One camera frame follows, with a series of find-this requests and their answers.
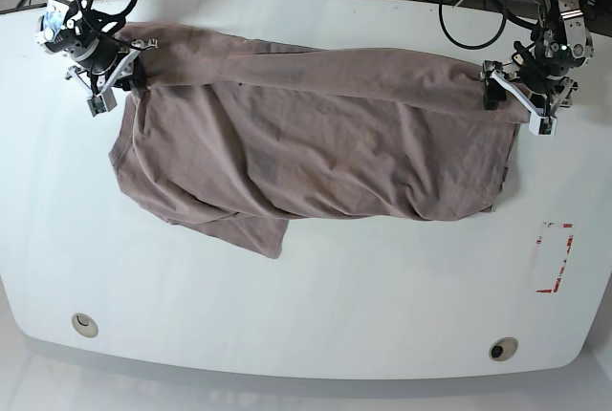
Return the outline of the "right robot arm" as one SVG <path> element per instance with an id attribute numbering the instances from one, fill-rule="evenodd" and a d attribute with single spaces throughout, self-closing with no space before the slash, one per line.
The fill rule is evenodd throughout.
<path id="1" fill-rule="evenodd" d="M 158 42 L 116 37 L 138 0 L 129 0 L 122 11 L 113 14 L 96 10 L 94 2 L 48 0 L 36 42 L 46 52 L 64 54 L 75 62 L 65 78 L 80 83 L 92 115 L 97 116 L 117 105 L 115 88 L 129 92 L 144 86 L 144 69 L 138 57 L 156 49 Z"/>

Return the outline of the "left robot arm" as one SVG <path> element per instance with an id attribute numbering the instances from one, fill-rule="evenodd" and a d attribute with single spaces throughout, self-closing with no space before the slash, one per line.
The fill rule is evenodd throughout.
<path id="1" fill-rule="evenodd" d="M 514 42 L 508 62 L 483 63 L 480 80 L 485 87 L 484 108 L 495 110 L 513 96 L 528 111 L 532 134 L 551 136 L 557 126 L 557 110 L 570 106 L 571 95 L 578 89 L 569 71 L 584 65 L 594 52 L 580 0 L 532 0 L 536 5 L 534 23 L 514 15 L 508 0 L 490 1 L 501 14 L 501 23 L 489 41 L 478 45 L 457 41 L 446 27 L 443 5 L 439 4 L 442 32 L 453 45 L 478 51 L 492 45 L 509 22 L 529 30 L 531 42 Z"/>

